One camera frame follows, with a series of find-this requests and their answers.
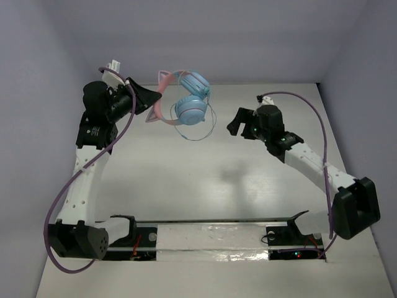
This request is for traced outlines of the pink blue cat-ear headphones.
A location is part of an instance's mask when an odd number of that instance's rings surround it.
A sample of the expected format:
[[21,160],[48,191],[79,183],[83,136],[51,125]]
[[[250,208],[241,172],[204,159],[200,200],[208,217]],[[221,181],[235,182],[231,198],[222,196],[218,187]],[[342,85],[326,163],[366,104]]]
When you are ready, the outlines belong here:
[[147,115],[146,123],[161,121],[168,125],[178,126],[196,125],[205,120],[208,106],[205,100],[210,96],[210,83],[196,71],[159,71],[156,91],[163,95],[166,88],[174,81],[190,93],[176,102],[174,110],[177,119],[166,119],[163,116],[159,99]]

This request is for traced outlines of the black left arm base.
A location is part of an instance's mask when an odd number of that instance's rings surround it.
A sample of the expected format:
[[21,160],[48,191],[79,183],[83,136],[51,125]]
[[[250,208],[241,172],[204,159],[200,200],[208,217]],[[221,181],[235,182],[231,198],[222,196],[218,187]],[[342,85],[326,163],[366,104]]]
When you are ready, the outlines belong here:
[[112,215],[96,224],[105,228],[111,241],[103,261],[156,261],[156,225],[140,224],[131,215]]

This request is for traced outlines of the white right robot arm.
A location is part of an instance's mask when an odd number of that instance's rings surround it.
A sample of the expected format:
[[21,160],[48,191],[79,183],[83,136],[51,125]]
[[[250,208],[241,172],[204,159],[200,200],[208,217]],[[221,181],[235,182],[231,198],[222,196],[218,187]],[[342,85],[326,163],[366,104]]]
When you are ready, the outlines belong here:
[[330,195],[325,211],[305,215],[287,227],[289,241],[300,244],[309,233],[328,232],[350,240],[380,220],[374,182],[367,177],[355,178],[325,163],[301,137],[285,130],[277,106],[264,105],[255,111],[241,107],[226,128],[236,136],[241,124],[244,125],[243,138],[264,142],[272,156]]

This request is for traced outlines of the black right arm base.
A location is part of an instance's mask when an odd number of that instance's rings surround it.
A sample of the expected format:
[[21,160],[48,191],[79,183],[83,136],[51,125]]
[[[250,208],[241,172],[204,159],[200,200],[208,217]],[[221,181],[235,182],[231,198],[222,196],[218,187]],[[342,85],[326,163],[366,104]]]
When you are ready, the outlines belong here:
[[261,236],[261,242],[268,247],[270,260],[315,260],[325,259],[321,255],[324,245],[321,236],[315,239],[313,234],[302,234],[295,221],[297,218],[307,213],[300,212],[286,220],[284,226],[267,227],[266,232]]

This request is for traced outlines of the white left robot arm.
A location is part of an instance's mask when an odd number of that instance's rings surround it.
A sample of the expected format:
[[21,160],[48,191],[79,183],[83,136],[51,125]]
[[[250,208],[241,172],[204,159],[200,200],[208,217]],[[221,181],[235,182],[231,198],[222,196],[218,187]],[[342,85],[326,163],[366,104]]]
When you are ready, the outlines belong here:
[[73,178],[64,188],[65,201],[55,223],[46,226],[46,242],[59,257],[101,260],[113,244],[133,245],[138,237],[135,218],[113,215],[95,219],[95,206],[104,168],[115,142],[123,135],[116,123],[126,115],[141,114],[161,93],[136,84],[111,87],[93,81],[83,87],[85,111],[76,140]]

